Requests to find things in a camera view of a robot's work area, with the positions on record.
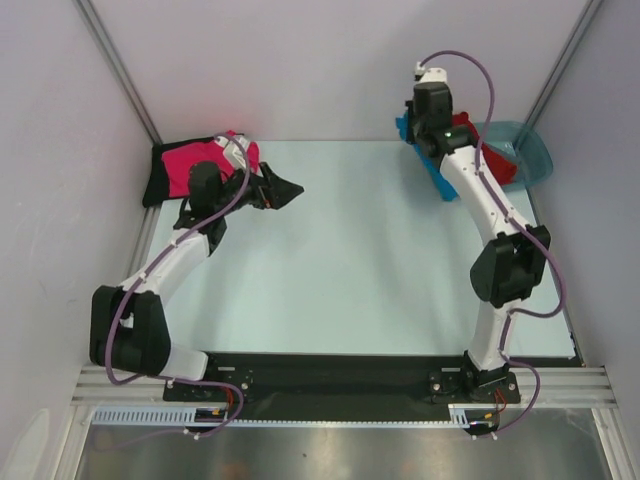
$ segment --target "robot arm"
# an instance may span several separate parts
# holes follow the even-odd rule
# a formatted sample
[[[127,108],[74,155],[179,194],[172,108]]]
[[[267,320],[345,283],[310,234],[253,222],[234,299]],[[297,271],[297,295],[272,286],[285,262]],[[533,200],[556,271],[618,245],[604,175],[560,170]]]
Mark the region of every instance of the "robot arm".
[[[260,170],[262,175],[251,173],[247,189],[233,210],[245,205],[277,210],[304,191],[299,185],[278,177],[266,163],[260,164]],[[215,163],[194,165],[189,178],[190,197],[182,203],[169,242],[174,246],[171,252],[148,276],[145,272],[157,260],[149,262],[117,287],[101,286],[94,293],[90,339],[93,363],[105,364],[107,337],[116,311],[125,294],[139,283],[119,319],[112,349],[113,367],[142,375],[188,380],[200,380],[204,376],[208,356],[171,341],[164,307],[189,273],[218,247],[227,228],[225,218],[198,228],[186,238],[185,235],[228,205],[244,176],[244,170],[237,169],[223,182]]]
[[[407,102],[407,141],[432,159],[469,210],[482,239],[483,251],[471,267],[470,278],[480,299],[476,331],[465,352],[470,390],[500,382],[508,366],[501,355],[508,338],[508,312],[521,305],[540,284],[544,255],[510,222],[514,219],[548,248],[544,226],[533,227],[509,202],[482,156],[476,166],[476,140],[466,126],[453,126],[451,92],[443,69],[416,68],[413,99]],[[496,202],[506,207],[508,216]]]

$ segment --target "white wall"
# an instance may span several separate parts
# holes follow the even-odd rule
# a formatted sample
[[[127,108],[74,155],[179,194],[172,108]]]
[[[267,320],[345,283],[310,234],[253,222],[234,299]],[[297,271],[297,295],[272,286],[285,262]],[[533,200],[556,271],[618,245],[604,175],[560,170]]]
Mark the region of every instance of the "white wall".
[[[40,408],[51,460],[91,295],[131,257],[150,143],[71,1],[3,2],[0,22],[2,470]]]
[[[523,120],[586,0],[94,0],[165,142],[235,128],[265,140],[397,139],[415,62],[491,71],[496,119]],[[460,59],[459,109],[486,113]]]
[[[637,448],[640,417],[640,3],[605,2],[538,130],[555,163],[536,189],[570,313],[604,364]]]

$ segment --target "purple cable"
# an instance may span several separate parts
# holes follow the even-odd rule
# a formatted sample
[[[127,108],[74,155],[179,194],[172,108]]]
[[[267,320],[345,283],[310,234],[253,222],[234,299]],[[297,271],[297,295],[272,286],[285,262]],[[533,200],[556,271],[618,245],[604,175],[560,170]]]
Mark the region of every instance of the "purple cable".
[[[489,193],[489,195],[491,196],[493,201],[496,203],[496,205],[498,206],[498,208],[500,209],[502,214],[506,218],[509,218],[509,223],[511,223],[511,225],[513,225],[520,233],[522,233],[527,238],[527,240],[529,240],[531,243],[533,243],[536,246],[536,248],[538,250],[540,250],[542,252],[542,254],[545,256],[545,258],[549,262],[549,265],[551,266],[551,270],[553,271],[553,274],[555,275],[556,279],[558,280],[557,283],[558,283],[558,287],[560,289],[558,306],[556,308],[554,308],[551,312],[539,313],[539,312],[534,312],[532,310],[527,310],[527,309],[524,309],[524,308],[512,308],[507,312],[507,319],[506,319],[506,321],[504,323],[504,328],[502,329],[502,333],[501,333],[501,336],[500,336],[500,346],[499,346],[499,348],[500,348],[500,356],[504,359],[505,362],[507,362],[511,366],[514,366],[514,367],[517,367],[517,368],[527,368],[527,369],[529,369],[531,371],[531,373],[533,373],[533,376],[536,379],[536,386],[535,386],[535,389],[533,391],[533,395],[531,397],[531,400],[529,401],[529,404],[522,411],[522,413],[515,420],[513,420],[511,423],[505,425],[504,427],[502,427],[502,428],[500,428],[498,430],[498,431],[504,431],[504,430],[507,430],[507,429],[513,427],[517,423],[519,423],[533,409],[533,406],[535,405],[536,401],[538,400],[538,396],[540,395],[540,386],[541,386],[541,382],[542,382],[542,379],[540,378],[540,374],[538,373],[538,371],[534,367],[532,367],[529,364],[523,363],[523,362],[517,362],[515,360],[512,360],[511,358],[509,358],[504,353],[504,347],[505,347],[505,344],[506,344],[506,341],[507,341],[507,336],[509,334],[509,328],[511,327],[511,322],[512,322],[511,315],[513,315],[514,313],[522,313],[522,314],[529,315],[531,317],[536,317],[536,318],[551,318],[551,317],[557,315],[560,311],[562,311],[564,309],[565,303],[566,303],[567,288],[566,288],[566,283],[565,283],[564,277],[563,277],[563,275],[562,275],[562,273],[560,271],[560,267],[558,265],[558,262],[553,257],[551,252],[549,252],[549,250],[547,248],[545,248],[545,246],[542,245],[542,243],[540,243],[537,238],[535,238],[533,235],[531,235],[524,226],[520,225],[516,220],[514,220],[511,217],[509,217],[509,210],[504,205],[504,203],[502,203],[502,200],[500,200],[500,197],[495,192],[495,190],[492,188],[491,184],[489,183],[489,181],[485,177],[484,172],[482,172],[480,170],[480,166],[481,166],[480,154],[482,152],[482,145],[484,144],[484,139],[486,138],[487,133],[489,132],[489,123],[491,122],[491,117],[493,116],[493,108],[494,108],[494,105],[495,105],[495,88],[493,86],[493,81],[491,80],[491,75],[489,75],[489,72],[487,71],[487,69],[477,59],[475,59],[471,55],[468,55],[468,54],[466,54],[464,52],[460,52],[460,51],[457,51],[457,50],[442,50],[440,52],[436,52],[436,53],[434,53],[432,55],[429,55],[422,62],[420,62],[420,66],[422,67],[429,60],[432,60],[432,59],[434,59],[436,57],[439,57],[439,56],[442,56],[442,55],[453,55],[453,56],[456,56],[456,57],[464,58],[465,60],[470,61],[476,67],[478,67],[478,69],[484,75],[484,78],[487,81],[487,86],[489,87],[489,109],[487,111],[487,117],[486,117],[486,119],[484,121],[484,125],[482,126],[482,130],[480,131],[480,135],[478,136],[478,143],[476,145],[475,158],[474,158],[474,165],[475,165],[475,168],[476,168],[476,172],[478,173],[478,176],[480,177],[480,180],[481,180],[482,184],[487,189],[487,192]]]
[[[205,226],[209,225],[211,222],[216,221],[220,217],[224,216],[227,212],[229,212],[229,210],[231,210],[236,205],[236,203],[238,203],[238,201],[240,200],[240,198],[244,194],[245,190],[247,189],[247,185],[249,184],[249,178],[251,176],[251,164],[249,162],[249,156],[247,155],[247,151],[244,149],[242,144],[238,140],[236,140],[236,138],[234,136],[232,136],[232,135],[229,135],[227,133],[221,132],[221,133],[215,134],[214,136],[215,137],[223,137],[223,138],[226,138],[227,140],[229,140],[230,142],[233,142],[238,147],[238,149],[240,150],[240,153],[242,154],[242,157],[245,160],[245,175],[244,175],[244,178],[242,180],[242,184],[240,185],[240,188],[238,189],[238,193],[236,193],[236,195],[233,197],[233,199],[231,199],[231,201],[224,208],[222,208],[221,210],[219,210],[215,214],[211,215],[210,217],[204,219],[203,221],[199,222],[198,224],[196,224],[195,226],[193,226],[192,228],[187,230],[184,234],[180,235],[180,237],[178,237],[178,239],[176,240],[175,245],[170,244],[167,247],[165,247],[164,250],[162,250],[158,254],[158,256],[156,258],[154,258],[149,263],[147,268],[145,268],[145,270],[143,272],[145,277],[149,276],[158,267],[158,265],[160,265],[160,263],[162,263],[162,261],[167,257],[167,255],[169,255],[169,253],[171,253],[171,251],[173,251],[174,248],[177,248],[178,245],[180,245],[182,242],[184,242],[193,233],[195,233],[196,231],[200,230],[202,227],[205,227]],[[120,318],[122,317],[122,314],[124,313],[124,309],[126,308],[127,303],[129,303],[129,300],[133,296],[133,293],[137,290],[137,288],[142,283],[143,283],[142,276],[138,277],[133,282],[133,284],[131,285],[129,290],[127,290],[125,292],[124,297],[122,298],[122,301],[118,305],[118,308],[116,309],[116,313],[113,316],[113,321],[111,322],[111,327],[109,329],[109,335],[107,336],[107,345],[106,345],[106,351],[105,351],[104,366],[105,366],[105,370],[107,372],[107,377],[109,378],[109,381],[111,381],[111,383],[114,384],[114,385],[125,385],[125,384],[130,383],[130,382],[132,382],[132,381],[134,381],[134,380],[136,380],[136,379],[138,379],[138,378],[143,376],[143,375],[140,375],[140,374],[135,374],[135,375],[132,375],[132,376],[127,377],[125,379],[119,380],[119,379],[116,378],[116,376],[115,376],[115,374],[113,372],[113,364],[112,364],[112,362],[113,362],[113,358],[112,358],[112,355],[113,355],[113,343],[115,341],[116,333],[118,331],[118,325],[120,323]],[[227,420],[222,422],[219,426],[217,426],[211,432],[208,432],[206,434],[200,435],[200,438],[206,438],[206,437],[210,437],[211,435],[214,435],[215,433],[218,432],[218,430],[220,430],[221,428],[225,427],[230,422],[235,420],[238,417],[238,415],[240,415],[240,412],[242,411],[242,407],[244,406],[244,395],[242,394],[242,391],[240,389],[238,389],[238,387],[236,387],[235,385],[232,385],[230,383],[208,382],[208,381],[193,381],[193,380],[186,380],[186,379],[172,379],[172,378],[166,378],[166,377],[155,377],[155,378],[159,378],[161,380],[175,380],[178,383],[185,383],[185,384],[188,384],[188,385],[229,388],[229,389],[233,390],[238,395],[238,399],[239,399],[238,400],[238,406],[237,406],[235,412],[233,413],[233,415],[231,415]],[[178,432],[178,431],[174,430],[174,429],[170,429],[170,430],[161,430],[160,432],[153,432],[152,434],[145,435],[143,437],[140,437],[138,439],[132,440],[130,442],[126,442],[126,444],[119,445],[118,448],[121,448],[122,446],[127,446],[127,445],[131,445],[131,444],[137,443],[140,440],[144,440],[144,439],[147,439],[147,438],[152,438],[152,437],[155,437],[155,436],[158,436],[158,435],[162,435],[164,433],[174,433],[174,432]]]

